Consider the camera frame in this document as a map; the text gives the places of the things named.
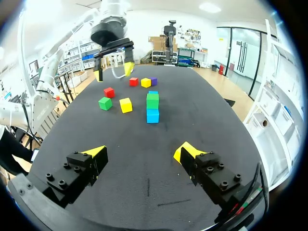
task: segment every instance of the red cube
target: red cube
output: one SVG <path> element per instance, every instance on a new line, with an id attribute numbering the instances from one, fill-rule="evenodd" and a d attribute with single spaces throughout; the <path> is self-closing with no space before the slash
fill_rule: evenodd
<path id="1" fill-rule="evenodd" d="M 133 87 L 138 86 L 138 78 L 130 78 L 129 85 Z"/>
<path id="2" fill-rule="evenodd" d="M 107 98 L 113 98 L 115 96 L 115 90 L 113 90 L 112 88 L 106 88 L 104 90 L 104 93 Z"/>

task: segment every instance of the green cube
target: green cube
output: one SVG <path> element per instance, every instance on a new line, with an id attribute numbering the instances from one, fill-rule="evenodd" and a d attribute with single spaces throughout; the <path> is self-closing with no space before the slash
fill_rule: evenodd
<path id="1" fill-rule="evenodd" d="M 112 107 L 112 102 L 110 98 L 104 97 L 98 101 L 98 105 L 101 109 L 108 111 Z"/>
<path id="2" fill-rule="evenodd" d="M 146 95 L 146 109 L 158 109 L 159 95 L 147 94 Z"/>

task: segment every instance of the yellow cube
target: yellow cube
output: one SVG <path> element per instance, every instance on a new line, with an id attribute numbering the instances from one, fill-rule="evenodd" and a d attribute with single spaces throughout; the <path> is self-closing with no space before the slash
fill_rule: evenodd
<path id="1" fill-rule="evenodd" d="M 133 106 L 129 98 L 120 100 L 120 106 L 123 113 L 131 112 L 133 110 Z"/>
<path id="2" fill-rule="evenodd" d="M 141 80 L 141 86 L 143 86 L 144 88 L 148 88 L 151 86 L 151 80 L 149 78 L 143 78 Z"/>

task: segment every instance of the wooden floor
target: wooden floor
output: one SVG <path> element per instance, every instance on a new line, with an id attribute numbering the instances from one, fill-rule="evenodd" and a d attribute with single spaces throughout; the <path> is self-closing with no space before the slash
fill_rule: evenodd
<path id="1" fill-rule="evenodd" d="M 194 68 L 195 72 L 201 75 L 215 90 L 225 99 L 235 101 L 232 109 L 243 122 L 247 116 L 253 100 L 231 80 L 213 72 L 211 69 Z"/>
<path id="2" fill-rule="evenodd" d="M 223 98 L 235 101 L 232 109 L 235 111 L 239 119 L 243 121 L 253 104 L 253 101 L 247 96 L 247 94 L 226 77 L 219 75 L 218 72 L 213 72 L 211 69 L 205 68 L 194 67 L 193 69 L 201 75 Z M 75 89 L 71 89 L 73 98 L 76 98 L 76 96 L 78 96 L 95 79 L 92 69 L 87 70 L 87 72 L 88 78 L 75 87 Z M 59 103 L 55 109 L 57 113 L 61 115 L 65 110 L 65 106 L 62 103 Z M 26 141 L 27 137 L 23 139 L 23 143 L 25 144 Z M 26 171 L 30 171 L 30 163 L 15 156 L 14 158 Z"/>

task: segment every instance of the ceiling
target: ceiling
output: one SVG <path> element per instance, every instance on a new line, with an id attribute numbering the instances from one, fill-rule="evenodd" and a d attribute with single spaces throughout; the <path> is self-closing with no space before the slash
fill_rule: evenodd
<path id="1" fill-rule="evenodd" d="M 62 31 L 71 25 L 89 8 L 99 8 L 100 0 L 52 0 L 61 2 L 61 7 L 49 9 L 40 7 L 44 0 L 34 0 L 37 7 L 31 16 L 26 18 L 26 56 L 37 53 L 39 47 L 44 47 L 48 40 L 58 37 Z M 219 13 L 207 13 L 199 9 L 199 5 L 208 0 L 126 0 L 130 3 L 129 11 L 133 10 L 170 10 L 194 14 L 216 22 L 246 21 L 264 24 L 265 18 L 275 25 L 270 14 L 259 0 L 211 0 L 221 8 Z M 16 52 L 17 47 L 18 15 L 8 25 L 6 35 L 2 38 L 1 46 L 5 48 L 5 57 Z"/>
<path id="2" fill-rule="evenodd" d="M 99 8 L 100 0 L 64 0 L 88 8 Z M 126 0 L 131 4 L 129 10 L 170 10 L 190 13 L 207 19 L 222 21 L 247 21 L 265 24 L 271 19 L 272 9 L 261 0 Z M 204 2 L 211 2 L 221 8 L 219 13 L 207 13 L 199 9 Z"/>

